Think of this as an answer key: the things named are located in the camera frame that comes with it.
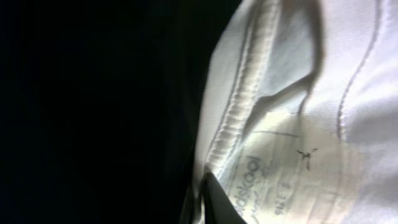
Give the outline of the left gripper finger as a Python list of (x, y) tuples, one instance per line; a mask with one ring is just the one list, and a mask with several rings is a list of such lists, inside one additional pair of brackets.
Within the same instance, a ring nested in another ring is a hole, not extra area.
[(205, 175), (203, 198), (206, 224), (246, 224), (211, 172)]

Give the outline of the white robot print t-shirt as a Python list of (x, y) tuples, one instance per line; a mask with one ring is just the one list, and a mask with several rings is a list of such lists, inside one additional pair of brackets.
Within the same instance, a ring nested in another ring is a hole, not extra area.
[(397, 2), (242, 1), (210, 60), (193, 223), (397, 222)]

